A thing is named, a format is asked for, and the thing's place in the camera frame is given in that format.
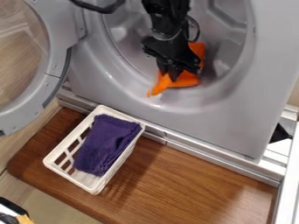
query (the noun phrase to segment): wooden platform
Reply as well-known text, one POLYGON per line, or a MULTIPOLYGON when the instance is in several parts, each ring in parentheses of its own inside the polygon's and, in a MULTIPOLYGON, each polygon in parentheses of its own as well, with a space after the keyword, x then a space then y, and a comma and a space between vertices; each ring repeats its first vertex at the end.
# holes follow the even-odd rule
POLYGON ((8 171, 104 223, 271 221, 277 189, 145 138, 100 195, 84 192, 42 164, 83 118, 60 110, 9 162, 8 171))

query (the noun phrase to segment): laundry basket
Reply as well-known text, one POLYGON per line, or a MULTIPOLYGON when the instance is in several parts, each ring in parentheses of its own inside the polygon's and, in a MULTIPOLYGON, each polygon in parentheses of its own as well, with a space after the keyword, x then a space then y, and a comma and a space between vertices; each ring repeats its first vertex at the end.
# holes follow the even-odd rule
POLYGON ((108 108, 106 106, 97 107, 83 122, 81 122, 51 153, 43 160, 44 165, 50 170, 58 173, 60 176, 68 179, 75 185, 83 188, 93 195, 97 195, 115 175, 117 170, 126 161, 132 153, 136 141, 145 130, 145 125, 140 121, 124 115, 121 112, 108 108), (117 158, 110 169, 101 177, 78 171, 73 168, 73 162, 81 145, 84 143, 88 132, 94 124, 94 118, 98 115, 113 116, 122 120, 139 123, 142 127, 141 131, 129 144, 125 151, 117 158))

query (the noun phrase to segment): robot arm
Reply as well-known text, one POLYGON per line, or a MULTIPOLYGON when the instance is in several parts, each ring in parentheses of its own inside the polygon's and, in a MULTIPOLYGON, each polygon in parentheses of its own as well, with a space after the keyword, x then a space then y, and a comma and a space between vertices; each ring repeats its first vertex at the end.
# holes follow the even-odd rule
MULTIPOLYGON (((105 8, 85 3, 81 0, 69 0, 75 5, 101 14, 115 12, 125 0, 116 0, 105 8)), ((200 58, 191 50, 189 42, 196 42, 200 30, 197 21, 187 15, 190 0, 141 0, 152 22, 152 35, 143 39, 143 51, 156 58, 162 74, 168 74, 171 81, 188 71, 197 74, 200 70, 200 58), (189 25, 194 24, 198 33, 189 40, 189 25)))

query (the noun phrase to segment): washing machine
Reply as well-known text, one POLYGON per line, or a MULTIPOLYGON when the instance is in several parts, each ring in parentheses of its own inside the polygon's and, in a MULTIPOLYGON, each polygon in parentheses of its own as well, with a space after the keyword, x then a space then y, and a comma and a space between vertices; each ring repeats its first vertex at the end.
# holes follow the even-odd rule
POLYGON ((1 135, 41 115, 68 74, 81 98, 260 158, 298 75, 297 0, 191 1, 206 46, 202 83, 151 98, 157 66, 143 53, 151 22, 141 0, 113 14, 69 0, 9 2, 0 9, 1 135))

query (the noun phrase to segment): purple towel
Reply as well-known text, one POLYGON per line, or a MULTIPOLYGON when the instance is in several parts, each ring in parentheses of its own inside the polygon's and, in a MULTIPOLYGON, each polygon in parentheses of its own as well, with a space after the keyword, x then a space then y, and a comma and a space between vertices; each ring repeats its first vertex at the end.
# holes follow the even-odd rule
POLYGON ((94 118, 94 126, 79 149, 73 167, 101 176, 111 167, 141 130, 135 122, 108 115, 94 118))

